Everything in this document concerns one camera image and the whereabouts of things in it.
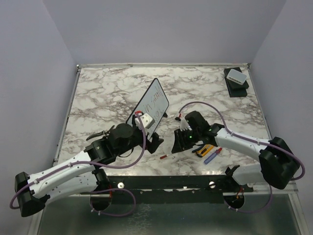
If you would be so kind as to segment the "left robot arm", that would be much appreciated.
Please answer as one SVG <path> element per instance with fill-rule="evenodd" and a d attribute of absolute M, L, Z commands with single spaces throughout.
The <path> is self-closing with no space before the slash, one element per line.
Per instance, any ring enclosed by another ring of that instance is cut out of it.
<path fill-rule="evenodd" d="M 15 195 L 9 203 L 21 216 L 34 215 L 48 203 L 77 193 L 112 193 L 112 187 L 104 168 L 114 169 L 112 163 L 124 153 L 140 146 L 142 151 L 155 153 L 163 143 L 157 133 L 151 138 L 140 125 L 122 123 L 110 130 L 96 133 L 98 137 L 84 150 L 69 160 L 35 174 L 21 172 L 15 176 Z"/>

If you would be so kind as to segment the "small black-framed whiteboard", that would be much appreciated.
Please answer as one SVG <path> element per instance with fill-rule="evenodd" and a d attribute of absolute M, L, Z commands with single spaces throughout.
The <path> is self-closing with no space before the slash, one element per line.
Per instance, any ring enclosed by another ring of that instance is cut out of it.
<path fill-rule="evenodd" d="M 145 131 L 148 139 L 150 140 L 168 107 L 169 100 L 161 86 L 160 81 L 155 78 L 127 118 L 126 123 L 132 125 L 132 117 L 136 111 L 141 111 L 144 114 L 151 116 L 154 123 Z"/>

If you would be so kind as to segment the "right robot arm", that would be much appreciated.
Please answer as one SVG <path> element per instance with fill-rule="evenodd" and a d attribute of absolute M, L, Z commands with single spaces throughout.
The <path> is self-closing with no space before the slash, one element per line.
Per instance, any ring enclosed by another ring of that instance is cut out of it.
<path fill-rule="evenodd" d="M 266 140 L 241 136 L 227 131 L 224 125 L 210 125 L 198 111 L 187 114 L 181 123 L 186 123 L 187 127 L 174 131 L 173 154 L 189 150 L 202 142 L 234 150 L 257 161 L 254 165 L 227 169 L 226 173 L 231 176 L 225 178 L 224 185 L 229 191 L 253 183 L 268 183 L 274 188 L 284 189 L 300 167 L 281 138 Z"/>

